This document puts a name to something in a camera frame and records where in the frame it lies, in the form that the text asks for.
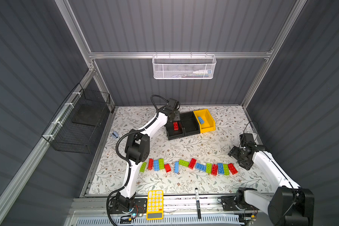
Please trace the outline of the small red lego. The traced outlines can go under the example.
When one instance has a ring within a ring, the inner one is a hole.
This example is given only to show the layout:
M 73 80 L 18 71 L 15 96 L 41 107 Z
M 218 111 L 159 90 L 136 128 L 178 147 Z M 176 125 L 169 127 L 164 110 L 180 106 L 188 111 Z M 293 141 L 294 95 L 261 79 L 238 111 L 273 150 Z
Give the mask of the small red lego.
M 165 168 L 165 171 L 166 171 L 167 173 L 171 172 L 171 166 L 170 166 L 170 164 L 165 164 L 165 165 L 164 165 L 164 168 Z

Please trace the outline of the white tube in basket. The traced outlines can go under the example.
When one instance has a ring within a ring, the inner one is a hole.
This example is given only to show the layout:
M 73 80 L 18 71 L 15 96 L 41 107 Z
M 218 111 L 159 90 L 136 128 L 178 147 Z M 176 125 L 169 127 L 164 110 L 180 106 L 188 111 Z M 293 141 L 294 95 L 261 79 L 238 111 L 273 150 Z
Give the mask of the white tube in basket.
M 204 76 L 209 76 L 210 74 L 212 74 L 212 70 L 211 69 L 198 70 L 198 71 L 193 71 L 192 74 L 200 74 L 200 75 L 204 75 Z

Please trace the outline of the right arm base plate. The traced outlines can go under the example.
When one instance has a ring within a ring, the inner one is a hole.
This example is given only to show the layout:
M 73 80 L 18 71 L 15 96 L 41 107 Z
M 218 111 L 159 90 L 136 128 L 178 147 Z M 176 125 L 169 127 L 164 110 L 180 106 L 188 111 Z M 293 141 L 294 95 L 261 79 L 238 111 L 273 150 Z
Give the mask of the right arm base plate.
M 236 195 L 221 196 L 220 203 L 224 211 L 257 211 L 258 209 L 247 204 L 245 201 L 239 201 Z

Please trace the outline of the floral table mat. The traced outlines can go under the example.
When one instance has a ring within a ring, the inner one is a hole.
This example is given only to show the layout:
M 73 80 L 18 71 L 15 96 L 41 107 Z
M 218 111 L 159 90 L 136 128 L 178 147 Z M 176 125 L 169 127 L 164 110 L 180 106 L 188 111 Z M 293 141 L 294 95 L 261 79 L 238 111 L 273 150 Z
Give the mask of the floral table mat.
M 171 172 L 165 170 L 148 170 L 140 173 L 136 181 L 136 192 L 147 194 L 150 190 L 161 189 L 166 194 L 193 194 L 195 187 L 205 194 L 236 193 L 239 187 L 255 188 L 263 193 L 273 193 L 272 186 L 265 174 L 253 166 L 249 171 L 239 167 L 236 160 L 228 156 L 233 146 L 238 146 L 239 135 L 249 122 L 241 106 L 185 106 L 181 112 L 208 109 L 215 120 L 215 131 L 201 133 L 189 137 L 168 140 L 165 127 L 161 127 L 151 138 L 149 159 L 164 159 L 171 166 Z M 117 132 L 122 136 L 131 129 L 137 129 L 147 123 L 155 115 L 154 107 L 126 106 L 119 107 L 115 113 L 110 133 Z M 96 173 L 90 183 L 87 194 L 108 195 L 120 188 L 124 181 L 126 162 L 118 157 L 115 145 L 118 139 L 109 135 L 99 160 Z M 174 173 L 175 162 L 179 160 L 197 163 L 232 163 L 238 173 L 232 175 L 211 175 L 197 169 L 179 167 Z

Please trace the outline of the black marker pen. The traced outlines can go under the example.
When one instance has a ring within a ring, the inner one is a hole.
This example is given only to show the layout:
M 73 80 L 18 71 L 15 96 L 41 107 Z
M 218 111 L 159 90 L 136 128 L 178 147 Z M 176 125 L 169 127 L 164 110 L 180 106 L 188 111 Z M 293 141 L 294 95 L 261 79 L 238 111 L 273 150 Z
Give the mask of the black marker pen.
M 197 209 L 198 219 L 202 219 L 201 207 L 200 207 L 200 197 L 199 197 L 199 191 L 198 191 L 197 187 L 195 188 L 195 199 L 196 199 L 196 209 Z

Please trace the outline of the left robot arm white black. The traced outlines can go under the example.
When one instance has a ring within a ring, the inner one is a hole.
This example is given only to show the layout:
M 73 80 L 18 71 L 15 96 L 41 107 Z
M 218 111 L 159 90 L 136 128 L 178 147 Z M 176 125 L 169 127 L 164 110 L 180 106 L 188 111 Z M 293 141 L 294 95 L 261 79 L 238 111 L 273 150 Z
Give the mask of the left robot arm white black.
M 136 195 L 136 181 L 142 164 L 150 154 L 151 137 L 169 121 L 174 120 L 180 103 L 175 99 L 165 99 L 152 95 L 151 102 L 155 108 L 153 118 L 139 129 L 131 129 L 119 138 L 115 146 L 116 154 L 126 162 L 126 174 L 122 187 L 116 189 L 109 198 L 115 195 L 115 202 L 125 211 L 130 211 Z

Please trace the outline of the black bin left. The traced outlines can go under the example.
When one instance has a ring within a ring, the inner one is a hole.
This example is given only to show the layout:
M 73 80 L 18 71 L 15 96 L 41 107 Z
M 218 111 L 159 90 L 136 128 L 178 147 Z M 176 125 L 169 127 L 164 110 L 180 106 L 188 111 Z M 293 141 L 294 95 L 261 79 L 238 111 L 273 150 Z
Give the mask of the black bin left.
M 165 125 L 168 140 L 174 140 L 185 136 L 181 121 L 169 122 Z

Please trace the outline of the thin blue lego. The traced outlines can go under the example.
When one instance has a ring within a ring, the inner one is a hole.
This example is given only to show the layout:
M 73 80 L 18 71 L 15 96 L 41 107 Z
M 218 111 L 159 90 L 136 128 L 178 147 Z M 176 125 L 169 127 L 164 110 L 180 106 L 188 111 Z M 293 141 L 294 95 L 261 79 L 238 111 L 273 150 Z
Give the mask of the thin blue lego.
M 175 162 L 174 172 L 175 172 L 175 174 L 179 173 L 179 162 Z

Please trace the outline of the yellow bin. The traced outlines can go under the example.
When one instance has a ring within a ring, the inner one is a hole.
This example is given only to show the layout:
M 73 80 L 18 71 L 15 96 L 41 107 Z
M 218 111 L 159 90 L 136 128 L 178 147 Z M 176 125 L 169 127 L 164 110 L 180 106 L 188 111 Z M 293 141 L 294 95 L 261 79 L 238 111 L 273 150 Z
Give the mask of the yellow bin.
M 202 110 L 197 110 L 197 111 L 194 111 L 194 114 L 197 117 L 202 117 L 204 119 L 204 124 L 201 125 L 198 121 L 198 118 L 197 118 L 197 121 L 199 123 L 199 126 L 200 126 L 200 133 L 206 133 L 206 132 L 211 132 L 211 131 L 215 131 L 216 130 L 216 122 L 215 120 L 213 119 L 210 111 L 208 109 L 202 109 Z

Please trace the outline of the small blue grey clip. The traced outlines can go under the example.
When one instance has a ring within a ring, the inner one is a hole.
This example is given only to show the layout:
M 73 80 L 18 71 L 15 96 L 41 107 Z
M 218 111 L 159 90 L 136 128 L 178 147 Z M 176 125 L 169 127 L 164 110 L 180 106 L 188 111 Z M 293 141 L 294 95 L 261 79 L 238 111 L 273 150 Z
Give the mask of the small blue grey clip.
M 113 131 L 113 132 L 111 133 L 111 136 L 112 136 L 113 138 L 119 138 L 118 133 L 115 132 L 115 131 Z

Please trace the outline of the black bin middle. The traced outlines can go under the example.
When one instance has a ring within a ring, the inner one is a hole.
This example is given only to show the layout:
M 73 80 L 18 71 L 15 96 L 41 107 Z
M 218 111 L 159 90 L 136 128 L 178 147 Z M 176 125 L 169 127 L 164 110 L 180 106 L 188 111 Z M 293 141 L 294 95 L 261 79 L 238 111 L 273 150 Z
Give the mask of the black bin middle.
M 200 134 L 200 126 L 194 112 L 181 113 L 180 120 L 185 137 Z

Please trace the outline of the green lego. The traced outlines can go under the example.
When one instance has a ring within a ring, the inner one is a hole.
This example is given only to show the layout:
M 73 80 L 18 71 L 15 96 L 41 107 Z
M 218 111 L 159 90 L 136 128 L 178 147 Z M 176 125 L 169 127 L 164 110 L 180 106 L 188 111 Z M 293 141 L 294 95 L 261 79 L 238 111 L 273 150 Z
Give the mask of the green lego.
M 211 163 L 206 163 L 206 173 L 211 174 L 212 172 L 212 164 Z
M 224 175 L 230 175 L 228 164 L 223 164 Z
M 184 160 L 179 160 L 179 165 L 184 166 L 184 167 L 189 167 L 189 162 L 184 161 Z
M 165 166 L 164 166 L 164 159 L 159 159 L 158 162 L 159 162 L 159 169 L 160 169 L 160 170 L 165 169 Z
M 146 165 L 147 165 L 147 163 L 146 163 L 146 162 L 143 162 L 142 165 L 141 165 L 141 167 L 140 167 L 140 171 L 139 171 L 139 172 L 144 173 L 145 170 L 146 170 Z

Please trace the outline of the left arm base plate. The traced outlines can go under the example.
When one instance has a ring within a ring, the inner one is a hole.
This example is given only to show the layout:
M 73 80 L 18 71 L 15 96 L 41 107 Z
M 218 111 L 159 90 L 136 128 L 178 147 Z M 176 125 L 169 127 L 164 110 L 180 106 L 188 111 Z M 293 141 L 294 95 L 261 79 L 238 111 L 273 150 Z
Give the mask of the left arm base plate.
M 125 214 L 125 213 L 146 213 L 147 199 L 135 198 L 132 200 L 118 200 L 114 198 L 109 204 L 110 214 Z

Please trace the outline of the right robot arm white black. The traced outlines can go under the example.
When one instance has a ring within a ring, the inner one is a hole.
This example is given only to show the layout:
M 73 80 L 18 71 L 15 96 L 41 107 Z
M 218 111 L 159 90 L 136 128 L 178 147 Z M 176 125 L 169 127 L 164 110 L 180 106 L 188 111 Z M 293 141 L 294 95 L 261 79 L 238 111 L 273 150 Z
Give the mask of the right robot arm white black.
M 264 146 L 233 147 L 229 156 L 246 170 L 253 165 L 259 167 L 275 190 L 273 197 L 269 198 L 254 188 L 238 188 L 234 198 L 238 209 L 257 208 L 267 214 L 275 226 L 313 225 L 314 194 L 291 179 Z

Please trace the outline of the black bin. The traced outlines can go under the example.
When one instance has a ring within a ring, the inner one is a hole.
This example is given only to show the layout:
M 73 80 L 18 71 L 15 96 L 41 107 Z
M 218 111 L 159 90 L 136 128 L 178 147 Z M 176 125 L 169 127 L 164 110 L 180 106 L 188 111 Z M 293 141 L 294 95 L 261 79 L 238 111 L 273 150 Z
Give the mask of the black bin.
M 200 134 L 200 126 L 194 112 L 181 113 L 180 120 L 185 137 Z
M 181 121 L 169 122 L 165 125 L 168 140 L 174 140 L 185 136 Z

